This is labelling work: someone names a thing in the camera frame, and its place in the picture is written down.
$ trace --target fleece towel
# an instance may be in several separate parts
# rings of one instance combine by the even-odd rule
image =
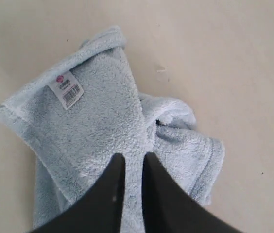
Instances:
[[[141,175],[148,151],[193,199],[210,201],[222,143],[194,130],[193,111],[181,100],[138,93],[124,45],[120,28],[112,27],[0,105],[0,122],[36,153],[35,228],[73,205],[116,152],[126,160],[122,233],[144,232]],[[67,110],[49,87],[66,72],[84,90]]]

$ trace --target towel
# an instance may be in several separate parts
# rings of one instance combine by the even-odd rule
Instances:
[[[36,154],[35,228],[73,205],[116,152],[126,160],[122,233],[144,232],[141,176],[148,151],[194,200],[210,202],[222,143],[194,130],[193,111],[181,100],[139,93],[124,45],[120,28],[112,27],[0,105],[0,122]],[[69,95],[53,91],[72,83]],[[82,94],[77,101],[76,93]]]

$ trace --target barcode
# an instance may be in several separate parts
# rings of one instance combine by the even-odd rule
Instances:
[[[69,103],[71,103],[76,95],[80,92],[80,88],[78,85],[75,85],[69,92],[64,94],[63,99],[66,102],[66,105],[68,106]]]

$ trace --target white surface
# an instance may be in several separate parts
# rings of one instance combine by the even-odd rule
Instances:
[[[183,99],[200,131],[225,142],[208,209],[245,232],[274,233],[274,1],[173,2],[0,0],[0,103],[120,25],[139,89]],[[33,187],[34,154],[0,125],[0,232],[31,228]]]

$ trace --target microfiber towel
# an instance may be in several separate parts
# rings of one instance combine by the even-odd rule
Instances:
[[[223,162],[222,143],[194,130],[193,111],[181,100],[139,93],[124,45],[120,28],[112,27],[0,105],[0,122],[36,153],[35,228],[73,205],[116,152],[126,160],[122,233],[144,232],[141,176],[146,152],[156,153],[199,204],[210,202]],[[67,110],[49,87],[66,72],[84,90]]]

